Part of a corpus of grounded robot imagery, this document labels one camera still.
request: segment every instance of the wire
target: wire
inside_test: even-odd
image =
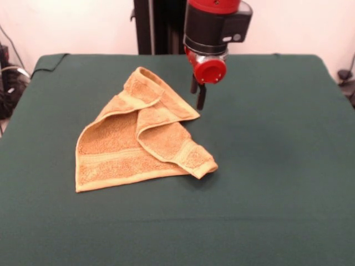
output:
[[[10,65],[5,68],[2,68],[1,72],[6,71],[6,70],[10,70],[10,69],[15,69],[15,70],[17,70],[17,72],[20,72],[22,75],[25,75],[28,78],[31,77],[30,74],[28,74],[26,70],[24,70],[23,68],[20,68],[19,66],[16,66],[16,65]]]
[[[12,46],[13,50],[15,51],[16,56],[18,57],[18,60],[20,61],[22,68],[24,69],[24,68],[25,68],[25,67],[24,67],[24,64],[23,64],[23,62],[22,62],[22,60],[21,60],[21,57],[19,56],[19,54],[18,54],[18,52],[17,52],[17,50],[16,50],[15,45],[13,44],[11,38],[6,34],[5,30],[1,27],[1,24],[0,24],[0,30],[1,30],[2,33],[5,35],[5,37],[9,40],[9,42],[11,43],[11,46]]]
[[[349,78],[350,78],[351,70],[353,69],[354,64],[355,64],[355,53],[354,53],[353,60],[352,60],[352,62],[351,62],[351,65],[350,65],[350,68],[349,68],[349,73],[348,73],[348,76],[347,76],[346,79],[349,79]]]

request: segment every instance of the orange towel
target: orange towel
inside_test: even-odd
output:
[[[198,117],[163,80],[137,68],[78,139],[76,191],[215,171],[213,157],[179,123]]]

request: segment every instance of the red robot part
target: red robot part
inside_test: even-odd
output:
[[[218,57],[202,57],[188,50],[188,48],[185,48],[185,52],[199,84],[216,84],[226,75],[227,67],[224,60]]]
[[[235,13],[240,2],[241,0],[189,0],[193,7],[213,14]]]

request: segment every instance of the cable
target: cable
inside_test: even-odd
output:
[[[16,65],[10,65],[5,68],[2,68],[1,72],[6,71],[6,70],[10,70],[10,69],[15,69],[15,70],[17,70],[17,72],[20,72],[21,74],[25,75],[28,78],[31,77],[30,74],[28,74],[26,70],[24,70],[23,68],[20,68],[19,66],[16,66]]]
[[[22,68],[17,67],[16,69],[8,68],[3,72],[3,76],[6,75],[7,77],[8,86],[6,87],[7,91],[0,87],[0,120],[11,117],[13,110],[28,86],[30,79],[24,79],[23,73],[19,69],[22,70]]]
[[[355,64],[355,53],[354,53],[353,60],[352,60],[352,62],[351,62],[350,68],[349,68],[349,73],[348,73],[347,79],[350,78],[351,70],[353,69],[354,64]]]
[[[13,44],[11,38],[6,34],[5,30],[1,27],[1,24],[0,24],[0,30],[1,30],[2,33],[5,35],[5,37],[9,40],[9,42],[11,43],[11,46],[12,46],[13,50],[15,51],[15,54],[16,54],[16,56],[18,57],[18,60],[20,61],[22,68],[25,69],[24,64],[23,64],[23,62],[22,62],[22,60],[21,60],[21,57],[19,56],[19,54],[18,54],[18,52],[17,52],[17,50],[16,50],[15,45]]]

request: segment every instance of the terry cloth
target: terry cloth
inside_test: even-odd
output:
[[[151,71],[139,67],[79,136],[76,191],[217,169],[179,121],[200,115]]]

